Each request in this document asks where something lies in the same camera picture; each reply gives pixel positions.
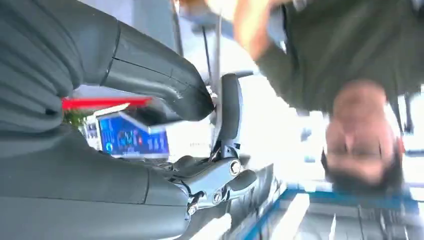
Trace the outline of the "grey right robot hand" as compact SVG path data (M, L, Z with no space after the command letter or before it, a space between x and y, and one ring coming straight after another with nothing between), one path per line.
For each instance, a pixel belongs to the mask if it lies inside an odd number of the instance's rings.
M213 104L189 61L111 15L77 0L1 1L1 239L174 239L199 210L243 196L256 174L238 153L239 77L221 77ZM158 98L173 120L216 112L210 156L155 166L93 149L63 123L80 85Z

